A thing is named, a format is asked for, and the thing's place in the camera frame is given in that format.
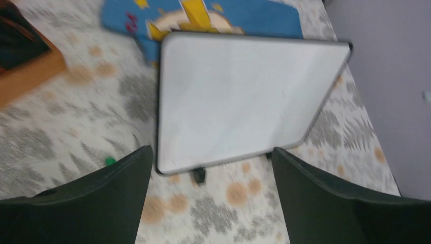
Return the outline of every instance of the yellow star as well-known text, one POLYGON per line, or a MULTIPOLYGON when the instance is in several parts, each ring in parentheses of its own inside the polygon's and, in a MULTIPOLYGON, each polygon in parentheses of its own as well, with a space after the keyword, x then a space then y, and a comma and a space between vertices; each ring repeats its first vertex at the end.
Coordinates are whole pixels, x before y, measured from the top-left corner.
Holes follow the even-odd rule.
POLYGON ((145 8, 149 8, 149 5, 147 3, 147 0, 135 0, 135 3, 141 8, 141 9, 145 9, 145 8))
POLYGON ((220 12, 220 13, 223 13, 223 9, 222 9, 222 6, 220 6, 220 4, 211 4, 211 7, 212 7, 214 10, 216 10, 216 11, 218 11, 218 12, 220 12))

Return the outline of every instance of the blue mat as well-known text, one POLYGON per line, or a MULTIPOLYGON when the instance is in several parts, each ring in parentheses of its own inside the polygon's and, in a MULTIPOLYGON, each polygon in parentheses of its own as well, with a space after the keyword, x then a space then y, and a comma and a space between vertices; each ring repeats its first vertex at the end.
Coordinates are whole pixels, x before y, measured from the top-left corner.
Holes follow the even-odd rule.
POLYGON ((149 62, 175 29, 302 38, 298 11, 268 0, 105 0, 102 25, 137 37, 149 62))

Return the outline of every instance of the purple wall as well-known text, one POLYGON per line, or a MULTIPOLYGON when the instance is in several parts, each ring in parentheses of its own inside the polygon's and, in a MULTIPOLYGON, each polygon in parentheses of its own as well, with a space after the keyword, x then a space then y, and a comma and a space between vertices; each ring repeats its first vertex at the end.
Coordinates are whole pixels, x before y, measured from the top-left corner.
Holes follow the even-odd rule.
POLYGON ((431 200, 430 0, 332 0, 339 38, 353 41, 350 69, 403 196, 431 200))

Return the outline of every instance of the green toy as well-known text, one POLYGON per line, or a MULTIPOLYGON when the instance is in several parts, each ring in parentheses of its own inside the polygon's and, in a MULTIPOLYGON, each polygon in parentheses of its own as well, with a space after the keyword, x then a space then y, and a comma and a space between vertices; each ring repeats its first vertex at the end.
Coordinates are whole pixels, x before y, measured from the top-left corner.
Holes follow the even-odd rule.
POLYGON ((107 158, 105 159, 105 164, 106 164, 106 166, 109 166, 109 165, 111 165, 111 164, 113 164, 113 163, 115 163, 115 162, 117 162, 117 160, 115 160, 115 158, 113 158, 113 157, 107 157, 107 158))

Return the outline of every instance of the gray leaf pattern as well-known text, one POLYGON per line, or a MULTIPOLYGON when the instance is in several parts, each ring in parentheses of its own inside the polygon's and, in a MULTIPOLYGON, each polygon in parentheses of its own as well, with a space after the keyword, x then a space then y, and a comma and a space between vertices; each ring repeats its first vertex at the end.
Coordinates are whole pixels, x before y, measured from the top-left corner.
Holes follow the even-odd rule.
POLYGON ((328 99, 329 103, 334 103, 334 104, 338 104, 341 105, 351 111, 357 110, 357 105, 354 104, 353 102, 351 102, 350 100, 344 99, 344 98, 329 98, 328 99))
POLYGON ((341 135, 335 129, 339 125, 340 123, 333 112, 322 110, 308 135, 309 141, 314 146, 321 146, 324 143, 329 144, 332 148, 341 146, 341 135))
POLYGON ((59 167, 60 167, 61 174, 65 178, 65 182, 64 183, 71 182, 71 181, 79 178, 79 176, 80 176, 77 172, 69 169, 63 163, 59 163, 59 167))
POLYGON ((65 102, 65 106, 70 112, 74 113, 74 116, 81 117, 81 116, 87 116, 90 121, 95 121, 96 119, 102 119, 105 120, 105 126, 106 127, 113 127, 115 125, 128 125, 133 128, 135 128, 137 131, 139 129, 129 121, 123 119, 115 109, 113 109, 111 106, 107 106, 108 108, 104 109, 99 106, 97 106, 93 102, 89 102, 90 106, 88 108, 86 107, 79 107, 74 104, 65 102))
POLYGON ((322 35, 327 40, 335 40, 334 30, 328 26, 324 27, 322 30, 322 35))
POLYGON ((354 150, 370 149, 370 141, 375 137, 370 121, 364 118, 347 121, 344 133, 344 147, 354 150))
POLYGON ((179 244, 202 244, 204 237, 202 235, 195 235, 193 237, 186 237, 179 242, 179 244))
POLYGON ((204 197, 196 200, 190 210, 193 218, 193 226, 203 235, 208 236, 211 227, 217 233, 226 234, 232 230, 232 223, 238 223, 236 210, 230 210, 226 205, 216 205, 212 197, 204 197))
POLYGON ((0 114, 0 125, 6 126, 6 123, 8 123, 8 122, 9 122, 9 119, 0 114))
POLYGON ((145 244, 145 243, 147 243, 147 240, 145 239, 145 237, 143 237, 140 233, 137 233, 135 244, 145 244))
POLYGON ((44 20, 54 28, 88 29, 98 27, 95 22, 85 21, 81 15, 72 11, 52 12, 42 8, 20 9, 22 15, 29 20, 44 20))
POLYGON ((52 159, 53 143, 41 129, 4 127, 0 134, 0 157, 5 161, 22 160, 26 157, 52 159))
POLYGON ((112 156, 109 152, 88 146, 84 142, 81 142, 81 148, 99 169, 105 167, 105 159, 112 156))
POLYGON ((66 110, 58 104, 49 104, 48 106, 46 106, 46 110, 48 111, 48 113, 54 116, 66 112, 66 110))
POLYGON ((72 153, 70 153, 70 158, 72 162, 75 164, 75 166, 78 168, 81 175, 85 175, 98 170, 98 168, 94 164, 87 162, 86 160, 78 156, 75 156, 72 153))
POLYGON ((126 155, 132 152, 129 148, 127 148, 126 145, 119 141, 114 141, 109 138, 105 138, 105 140, 114 147, 114 150, 117 153, 119 159, 124 158, 126 155))
POLYGON ((359 95, 358 88, 356 88, 356 85, 354 83, 347 83, 346 84, 347 92, 352 95, 352 101, 357 107, 364 107, 364 104, 362 102, 362 98, 359 95))
POLYGON ((126 76, 120 82, 119 93, 128 97, 125 110, 130 118, 147 122, 156 115, 156 86, 145 76, 126 76))
POLYGON ((279 205, 280 201, 277 200, 277 197, 275 196, 275 191, 266 192, 265 198, 268 201, 269 206, 271 206, 273 209, 275 209, 279 205))
POLYGON ((0 199, 37 194, 45 183, 44 177, 29 166, 0 166, 0 199))
POLYGON ((277 222, 281 222, 281 219, 273 213, 267 214, 265 217, 253 217, 251 227, 239 227, 237 234, 233 237, 233 241, 235 243, 250 242, 257 236, 265 237, 271 235, 274 232, 274 224, 277 222))
POLYGON ((136 135, 133 135, 133 139, 134 139, 134 142, 135 142, 135 149, 140 148, 142 145, 141 145, 141 143, 139 142, 138 137, 136 137, 136 135))
POLYGON ((56 186, 56 187, 59 187, 59 186, 64 184, 64 182, 61 182, 60 180, 53 178, 53 177, 51 177, 51 181, 54 184, 54 186, 56 186))
POLYGON ((330 26, 329 16, 324 9, 319 11, 319 21, 326 26, 330 26))
POLYGON ((347 159, 343 159, 345 168, 351 172, 361 172, 364 176, 383 180, 383 170, 380 167, 373 167, 373 157, 371 155, 361 156, 354 152, 348 154, 349 160, 354 164, 349 164, 347 159))
POLYGON ((28 111, 12 106, 6 108, 4 113, 15 120, 22 120, 23 118, 30 117, 30 113, 28 111))

